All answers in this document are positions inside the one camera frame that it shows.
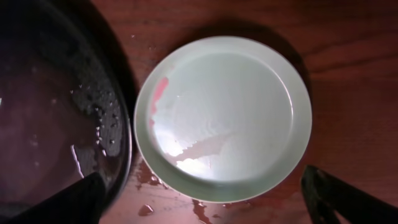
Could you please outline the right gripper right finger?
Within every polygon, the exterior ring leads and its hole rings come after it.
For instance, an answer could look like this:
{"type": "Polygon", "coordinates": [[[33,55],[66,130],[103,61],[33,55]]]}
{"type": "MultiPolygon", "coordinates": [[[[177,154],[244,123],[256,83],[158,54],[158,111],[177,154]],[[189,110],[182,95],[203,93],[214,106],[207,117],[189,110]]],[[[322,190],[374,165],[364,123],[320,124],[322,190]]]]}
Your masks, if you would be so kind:
{"type": "Polygon", "coordinates": [[[339,223],[339,213],[350,223],[397,223],[397,207],[315,167],[306,166],[300,180],[313,223],[339,223]]]}

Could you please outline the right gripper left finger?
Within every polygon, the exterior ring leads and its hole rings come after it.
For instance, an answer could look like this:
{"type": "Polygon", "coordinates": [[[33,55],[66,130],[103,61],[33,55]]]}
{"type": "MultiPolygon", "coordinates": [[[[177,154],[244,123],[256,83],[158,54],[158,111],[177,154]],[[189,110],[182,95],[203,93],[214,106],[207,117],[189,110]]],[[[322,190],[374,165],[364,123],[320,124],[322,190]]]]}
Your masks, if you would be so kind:
{"type": "Polygon", "coordinates": [[[6,224],[97,224],[106,187],[94,172],[38,205],[6,220],[6,224]]]}

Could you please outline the light blue plate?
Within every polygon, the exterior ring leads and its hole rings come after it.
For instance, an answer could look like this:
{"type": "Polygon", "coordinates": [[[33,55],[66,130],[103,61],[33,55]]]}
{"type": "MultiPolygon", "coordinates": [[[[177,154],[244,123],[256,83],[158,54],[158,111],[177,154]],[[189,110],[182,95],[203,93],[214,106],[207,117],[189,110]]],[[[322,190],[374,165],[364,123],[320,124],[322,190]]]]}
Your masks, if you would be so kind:
{"type": "Polygon", "coordinates": [[[307,87],[280,53],[233,36],[200,39],[161,60],[134,111],[138,149],[171,189],[231,203],[281,183],[312,130],[307,87]]]}

